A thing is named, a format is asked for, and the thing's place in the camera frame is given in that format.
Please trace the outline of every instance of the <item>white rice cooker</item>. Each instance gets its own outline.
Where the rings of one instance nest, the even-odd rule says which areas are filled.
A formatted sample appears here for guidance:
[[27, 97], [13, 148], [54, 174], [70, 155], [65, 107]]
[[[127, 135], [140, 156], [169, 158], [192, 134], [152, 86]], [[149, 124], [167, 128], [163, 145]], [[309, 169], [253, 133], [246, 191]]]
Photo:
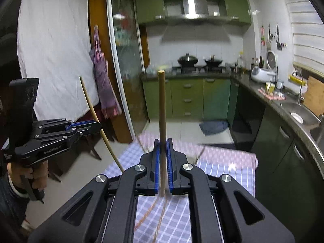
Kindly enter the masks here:
[[271, 51], [267, 51], [267, 69], [254, 67], [251, 72], [251, 78], [255, 82], [266, 83], [274, 82], [277, 75], [277, 55]]

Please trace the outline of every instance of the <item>white cuff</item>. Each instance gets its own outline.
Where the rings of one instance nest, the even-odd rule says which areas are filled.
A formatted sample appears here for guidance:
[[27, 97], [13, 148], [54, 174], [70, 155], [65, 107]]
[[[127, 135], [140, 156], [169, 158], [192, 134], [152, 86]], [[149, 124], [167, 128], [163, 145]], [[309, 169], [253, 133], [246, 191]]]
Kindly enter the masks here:
[[21, 198], [28, 198], [29, 197], [27, 193], [26, 194], [23, 194], [23, 193], [20, 193], [19, 191], [17, 191], [17, 189], [15, 188], [14, 184], [12, 183], [12, 180], [10, 178], [10, 174], [8, 174], [8, 179], [9, 179], [9, 184], [10, 184], [12, 190], [15, 192], [16, 195], [18, 195]]

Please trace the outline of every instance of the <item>wooden cutting board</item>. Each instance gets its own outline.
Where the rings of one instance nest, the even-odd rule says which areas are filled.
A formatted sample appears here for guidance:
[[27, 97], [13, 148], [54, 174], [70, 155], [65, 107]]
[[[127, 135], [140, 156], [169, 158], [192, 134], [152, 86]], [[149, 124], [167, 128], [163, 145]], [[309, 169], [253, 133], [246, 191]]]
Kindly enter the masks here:
[[324, 83], [310, 76], [307, 86], [303, 104], [318, 117], [324, 114]]

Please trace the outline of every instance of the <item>yellow mug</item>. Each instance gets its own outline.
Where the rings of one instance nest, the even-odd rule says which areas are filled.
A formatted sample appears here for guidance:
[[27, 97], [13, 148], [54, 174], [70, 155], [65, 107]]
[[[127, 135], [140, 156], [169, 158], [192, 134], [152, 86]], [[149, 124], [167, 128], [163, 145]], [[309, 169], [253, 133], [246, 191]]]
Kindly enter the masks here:
[[275, 85], [271, 82], [266, 82], [265, 83], [265, 93], [268, 95], [273, 95]]

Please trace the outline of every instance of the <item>glass door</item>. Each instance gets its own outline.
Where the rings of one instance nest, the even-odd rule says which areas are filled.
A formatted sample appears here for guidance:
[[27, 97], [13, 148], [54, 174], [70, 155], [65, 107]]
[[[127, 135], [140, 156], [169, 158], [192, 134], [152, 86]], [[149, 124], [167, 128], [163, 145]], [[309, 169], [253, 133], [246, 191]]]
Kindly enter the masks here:
[[125, 116], [133, 140], [147, 122], [141, 82], [143, 57], [134, 0], [107, 0], [111, 51]]

